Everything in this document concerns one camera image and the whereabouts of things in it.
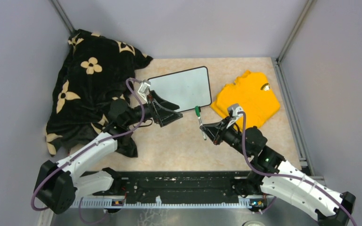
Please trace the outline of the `green whiteboard marker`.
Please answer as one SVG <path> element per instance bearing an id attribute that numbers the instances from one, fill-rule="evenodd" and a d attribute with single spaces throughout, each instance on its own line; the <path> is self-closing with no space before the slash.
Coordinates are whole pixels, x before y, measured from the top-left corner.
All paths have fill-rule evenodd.
<path id="1" fill-rule="evenodd" d="M 203 123 L 202 123 L 202 120 L 201 120 L 201 114 L 200 114 L 200 113 L 201 113 L 201 108 L 200 108 L 200 106 L 198 106 L 198 105 L 195 106 L 194 110 L 195 110 L 195 113 L 196 113 L 196 116 L 197 116 L 199 125 L 202 126 Z M 201 130 L 201 132 L 202 132 L 202 135 L 203 135 L 203 139 L 204 139 L 204 140 L 207 140 L 207 137 L 206 137 L 205 132 L 202 131 L 202 130 Z"/>

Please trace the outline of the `black framed whiteboard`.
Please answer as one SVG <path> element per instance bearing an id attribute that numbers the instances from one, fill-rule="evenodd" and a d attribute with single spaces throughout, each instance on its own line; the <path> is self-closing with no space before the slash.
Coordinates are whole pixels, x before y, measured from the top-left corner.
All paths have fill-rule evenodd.
<path id="1" fill-rule="evenodd" d="M 179 106 L 177 112 L 212 103 L 208 68 L 200 66 L 149 78 L 151 89 L 161 98 Z"/>

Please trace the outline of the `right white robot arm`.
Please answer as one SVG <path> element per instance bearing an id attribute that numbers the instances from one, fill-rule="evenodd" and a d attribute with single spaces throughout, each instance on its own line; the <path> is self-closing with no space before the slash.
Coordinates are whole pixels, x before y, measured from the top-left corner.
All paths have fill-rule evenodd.
<path id="1" fill-rule="evenodd" d="M 350 192 L 336 192 L 294 167 L 267 146 L 267 138 L 256 127 L 234 129 L 230 117 L 202 124 L 200 130 L 215 145 L 225 142 L 241 153 L 251 169 L 246 181 L 252 194 L 269 194 L 298 208 L 320 226 L 346 226 L 353 218 L 356 201 Z"/>

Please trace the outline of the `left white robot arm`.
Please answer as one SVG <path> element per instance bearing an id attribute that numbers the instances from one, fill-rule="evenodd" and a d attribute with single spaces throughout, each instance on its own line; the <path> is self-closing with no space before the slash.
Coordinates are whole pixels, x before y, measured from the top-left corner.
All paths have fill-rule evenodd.
<path id="1" fill-rule="evenodd" d="M 116 195 L 121 192 L 123 183 L 120 176 L 111 168 L 90 172 L 90 168 L 110 153 L 120 153 L 126 157 L 138 156 L 137 145 L 132 139 L 136 123 L 142 124 L 151 119 L 164 127 L 183 117 L 178 112 L 179 105 L 161 98 L 151 90 L 146 95 L 146 103 L 131 108 L 126 100 L 112 101 L 108 112 L 108 125 L 91 142 L 72 155 L 57 162 L 43 163 L 35 184 L 31 206 L 39 199 L 45 208 L 56 214 L 69 209 L 73 202 L 97 192 Z"/>

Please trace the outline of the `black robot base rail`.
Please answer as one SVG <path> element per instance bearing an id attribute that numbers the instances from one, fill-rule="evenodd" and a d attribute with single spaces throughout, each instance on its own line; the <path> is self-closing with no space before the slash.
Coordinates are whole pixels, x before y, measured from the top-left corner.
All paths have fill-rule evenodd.
<path id="1" fill-rule="evenodd" d="M 271 196 L 252 192 L 249 171 L 123 171 L 115 186 L 99 191 L 72 207 L 119 209 L 248 209 L 260 212 Z"/>

